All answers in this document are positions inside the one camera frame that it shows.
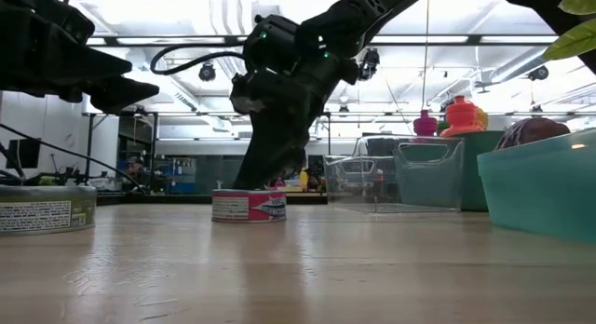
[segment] teal plastic bin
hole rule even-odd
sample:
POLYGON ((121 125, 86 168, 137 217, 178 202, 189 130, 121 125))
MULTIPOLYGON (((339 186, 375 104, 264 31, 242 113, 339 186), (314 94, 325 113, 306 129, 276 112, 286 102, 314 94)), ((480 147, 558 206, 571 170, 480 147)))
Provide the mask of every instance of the teal plastic bin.
POLYGON ((504 131, 480 131, 455 135, 464 139, 464 169, 462 173, 462 211, 486 212, 486 198, 478 172, 478 155, 490 153, 503 137, 504 131))
POLYGON ((596 130, 479 155, 494 224, 596 243, 596 130))

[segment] green can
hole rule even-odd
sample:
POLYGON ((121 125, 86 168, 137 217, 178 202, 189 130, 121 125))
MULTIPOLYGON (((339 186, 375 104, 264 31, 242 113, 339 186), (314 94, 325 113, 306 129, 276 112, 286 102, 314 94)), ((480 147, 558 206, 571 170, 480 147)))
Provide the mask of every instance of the green can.
POLYGON ((0 187, 0 236, 71 232, 95 226, 93 187, 0 187))

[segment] clear plastic bin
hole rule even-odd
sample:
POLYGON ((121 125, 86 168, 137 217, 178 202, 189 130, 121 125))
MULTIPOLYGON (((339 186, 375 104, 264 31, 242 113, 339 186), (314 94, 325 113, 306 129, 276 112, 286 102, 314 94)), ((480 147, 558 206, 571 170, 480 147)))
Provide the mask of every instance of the clear plastic bin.
POLYGON ((463 152, 459 138, 360 138, 352 156, 325 156, 329 204, 375 213, 459 211, 463 152))

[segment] pipe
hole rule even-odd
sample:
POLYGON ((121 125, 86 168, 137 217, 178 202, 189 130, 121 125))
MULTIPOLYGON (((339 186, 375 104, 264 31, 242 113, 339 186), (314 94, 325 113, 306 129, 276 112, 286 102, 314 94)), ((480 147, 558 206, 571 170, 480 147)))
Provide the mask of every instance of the pipe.
POLYGON ((485 86, 491 86, 530 73, 547 62, 543 57, 544 52, 545 49, 543 47, 534 47, 500 68, 492 71, 489 75, 488 82, 484 83, 484 81, 482 81, 482 83, 485 86))
POLYGON ((327 154, 332 154, 332 117, 327 115, 327 154))
POLYGON ((151 136, 151 163, 149 164, 149 191, 153 187, 155 178, 155 163, 156 163, 156 142, 157 142, 157 129, 159 128, 159 114, 153 114, 153 135, 151 136))
POLYGON ((87 132, 87 162, 85 165, 85 184, 89 181, 89 169, 91 168, 91 152, 93 148, 93 119, 95 114, 89 116, 89 127, 87 132))

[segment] can label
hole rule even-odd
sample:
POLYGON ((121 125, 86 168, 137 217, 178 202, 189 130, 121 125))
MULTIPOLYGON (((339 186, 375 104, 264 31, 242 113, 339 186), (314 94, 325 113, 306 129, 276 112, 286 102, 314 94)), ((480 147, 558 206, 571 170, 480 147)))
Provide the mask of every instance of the can label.
POLYGON ((213 195, 213 218, 235 222, 273 222, 286 218, 282 192, 219 192, 213 195))
POLYGON ((94 199, 0 202, 0 234, 87 226, 94 213, 94 199))

